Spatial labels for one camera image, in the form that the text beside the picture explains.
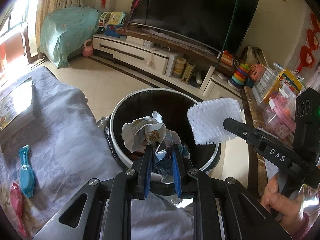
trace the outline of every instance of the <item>tv stand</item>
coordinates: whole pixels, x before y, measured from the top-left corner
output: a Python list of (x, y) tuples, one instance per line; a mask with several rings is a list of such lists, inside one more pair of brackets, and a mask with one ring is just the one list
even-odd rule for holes
[[(205, 52), (203, 50), (194, 48), (192, 46), (188, 46), (186, 44), (182, 44), (176, 41), (166, 39), (161, 36), (157, 36), (152, 33), (148, 33), (139, 27), (129, 26), (126, 28), (125, 32), (124, 32), (124, 27), (117, 28), (116, 33), (132, 36), (132, 37), (139, 38), (146, 41), (151, 41), (151, 42), (172, 48), (176, 51), (182, 52), (183, 54), (189, 55), (193, 58), (209, 63), (213, 67), (215, 67), (216, 63), (218, 62), (217, 56), (214, 55), (213, 53)], [(236, 71), (234, 67), (230, 67), (222, 62), (220, 62), (220, 64), (216, 67), (216, 69), (229, 77), (231, 77)]]
[[(187, 51), (188, 54), (193, 53), (193, 55), (198, 55), (199, 57), (199, 54), (195, 53), (197, 50), (187, 50), (185, 45), (182, 44), (181, 46), (183, 46), (183, 52)], [(170, 44), (170, 47), (176, 48), (176, 46), (172, 44)], [(153, 51), (153, 48), (127, 41), (125, 36), (115, 38), (105, 36), (103, 34), (95, 34), (93, 36), (93, 48), (95, 55), (107, 58), (111, 61), (121, 64), (122, 66), (140, 72), (145, 76), (158, 80), (159, 82), (162, 82), (163, 84), (175, 90), (192, 96), (197, 101), (210, 100), (220, 97), (234, 98), (239, 102), (240, 106), (242, 106), (241, 94), (237, 91), (234, 91), (229, 86), (228, 82), (220, 79), (216, 73), (212, 74), (212, 72), (208, 71), (206, 78), (208, 82), (210, 79), (211, 85), (203, 88), (204, 90), (201, 88), (196, 88), (188, 83), (184, 83), (180, 78), (165, 75), (168, 60), (172, 54), (172, 52), (167, 50), (157, 48), (155, 51)], [(151, 56), (152, 64), (148, 65), (151, 52), (153, 53)], [(212, 57), (212, 60), (216, 59), (213, 59), (214, 55), (209, 53), (207, 54)], [(231, 74), (233, 74), (233, 71), (230, 70), (230, 67), (224, 68), (220, 65), (220, 69), (224, 69), (224, 72), (229, 71)]]

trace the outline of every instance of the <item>trash can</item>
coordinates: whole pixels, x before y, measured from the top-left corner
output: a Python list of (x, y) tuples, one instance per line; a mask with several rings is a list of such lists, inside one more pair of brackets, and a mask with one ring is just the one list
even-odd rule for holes
[[(190, 159), (195, 168), (208, 171), (215, 167), (220, 158), (220, 144), (196, 145), (187, 118), (188, 109), (195, 103), (196, 100), (183, 93), (162, 88), (139, 90), (122, 99), (110, 119), (110, 135), (120, 160), (128, 168), (132, 166), (132, 161), (128, 158), (131, 153), (124, 146), (121, 137), (124, 123), (151, 116), (152, 111), (157, 111), (161, 114), (166, 128), (177, 132), (181, 141), (189, 147)], [(160, 174), (152, 173), (152, 181), (160, 182), (161, 179)]]

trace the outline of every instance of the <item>small wooden box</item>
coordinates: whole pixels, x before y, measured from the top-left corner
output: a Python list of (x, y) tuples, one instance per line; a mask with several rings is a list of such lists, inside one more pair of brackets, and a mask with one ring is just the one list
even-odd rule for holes
[(189, 63), (187, 64), (186, 68), (184, 69), (184, 73), (182, 75), (182, 78), (181, 78), (182, 82), (185, 82), (185, 83), (189, 82), (189, 79), (193, 74), (193, 70), (194, 70), (195, 66), (196, 66), (196, 64), (194, 64), (194, 65), (191, 65)]

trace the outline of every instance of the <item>gray bedsheet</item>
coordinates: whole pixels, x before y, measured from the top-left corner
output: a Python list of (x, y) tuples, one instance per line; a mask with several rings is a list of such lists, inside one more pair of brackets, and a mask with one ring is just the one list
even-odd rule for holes
[[(48, 69), (38, 67), (0, 94), (0, 99), (32, 76), (36, 119), (16, 133), (0, 152), (0, 204), (17, 230), (10, 204), (12, 182), (19, 183), (20, 147), (30, 145), (30, 164), (36, 185), (24, 198), (23, 221), (34, 236), (40, 228), (91, 178), (114, 178), (121, 169), (113, 159), (103, 132), (83, 92), (59, 82)], [(193, 217), (150, 194), (132, 201), (132, 239), (192, 239)]]

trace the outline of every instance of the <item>pink rope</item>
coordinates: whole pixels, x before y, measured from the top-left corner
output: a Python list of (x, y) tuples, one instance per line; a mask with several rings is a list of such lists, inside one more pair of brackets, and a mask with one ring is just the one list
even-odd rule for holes
[(125, 33), (125, 30), (127, 29), (128, 25), (129, 25), (129, 21), (130, 21), (130, 19), (131, 19), (131, 17), (132, 17), (133, 11), (134, 11), (134, 9), (138, 6), (138, 3), (139, 3), (139, 2), (140, 2), (140, 0), (136, 0), (135, 3), (134, 3), (134, 5), (132, 6), (129, 19), (128, 19), (125, 27), (124, 27), (124, 30), (123, 30), (123, 34)]

